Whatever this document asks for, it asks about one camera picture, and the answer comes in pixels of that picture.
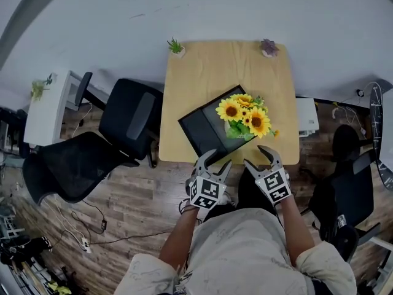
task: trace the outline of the black tray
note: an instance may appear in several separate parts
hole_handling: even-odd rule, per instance
[[[247,143],[244,139],[227,138],[224,121],[216,111],[221,100],[225,100],[233,94],[245,93],[242,87],[237,85],[178,120],[198,157],[211,149],[217,149],[217,154],[208,162],[208,165]]]

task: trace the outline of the floor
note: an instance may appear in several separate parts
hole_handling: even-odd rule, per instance
[[[300,163],[286,166],[291,177],[292,190],[300,209],[306,206],[313,193],[311,180],[299,174],[300,165],[310,168],[317,176],[323,177],[334,169],[330,161],[331,143],[335,129],[346,123],[345,114],[339,110],[337,118],[332,119],[332,109],[329,104],[319,104],[320,130],[308,138],[300,140]],[[79,120],[88,111],[89,105],[79,112],[67,110],[64,115],[62,128],[63,138],[70,138]],[[83,127],[76,135],[86,131],[97,131],[101,111],[93,108],[85,118]],[[149,235],[171,230],[179,217],[177,206],[185,198],[184,182],[190,176],[192,164],[160,162],[154,170],[146,161],[140,167],[118,167],[86,198],[89,204],[97,206],[107,220],[107,231],[102,235],[91,233],[92,253],[83,252],[74,238],[67,232],[61,235],[64,227],[57,219],[54,211],[58,205],[62,214],[69,222],[84,235],[87,231],[80,223],[71,217],[75,211],[78,217],[92,229],[99,232],[102,216],[100,212],[84,202],[70,205],[51,195],[45,203],[37,206],[31,200],[19,169],[6,168],[2,171],[3,179],[0,185],[2,195],[10,198],[17,209],[19,223],[33,237],[46,235],[55,244],[52,253],[44,252],[47,265],[55,272],[61,266],[69,271],[77,272],[81,285],[90,289],[89,294],[112,294],[126,272],[128,265],[136,253],[157,255],[168,234],[147,238],[131,238],[116,243],[94,245],[98,242],[109,242],[130,235]],[[227,179],[227,185],[232,195],[236,195],[236,185],[243,171],[243,166],[235,165]],[[385,190],[378,178],[376,167],[372,167],[375,190],[375,212],[366,220],[364,227],[368,228],[376,222],[381,222],[380,237],[385,240],[393,238],[393,223],[390,215],[393,210],[393,194]],[[357,281],[372,277],[386,250],[372,243],[360,246],[351,261]]]

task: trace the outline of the white desk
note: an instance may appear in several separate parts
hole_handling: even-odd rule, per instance
[[[55,71],[57,77],[46,85],[40,100],[31,100],[23,141],[46,146],[60,142],[61,123],[71,86],[80,78],[70,71]]]

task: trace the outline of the artificial flower bouquet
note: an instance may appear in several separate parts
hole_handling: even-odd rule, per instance
[[[244,138],[249,141],[255,136],[261,138],[268,133],[278,136],[278,130],[271,129],[268,108],[264,103],[259,96],[253,98],[248,94],[234,94],[222,100],[216,111],[227,122],[227,138]]]

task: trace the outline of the wooden table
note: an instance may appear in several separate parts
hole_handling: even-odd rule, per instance
[[[233,163],[249,159],[254,164],[267,163],[258,144],[277,150],[283,164],[299,161],[299,132],[295,91],[287,50],[274,58],[265,58],[259,41],[200,41],[182,43],[185,55],[169,55],[161,117],[160,159],[170,162],[195,162],[197,154],[177,121],[240,84],[252,96],[260,95],[268,106],[268,117],[277,138],[256,137],[232,152]]]

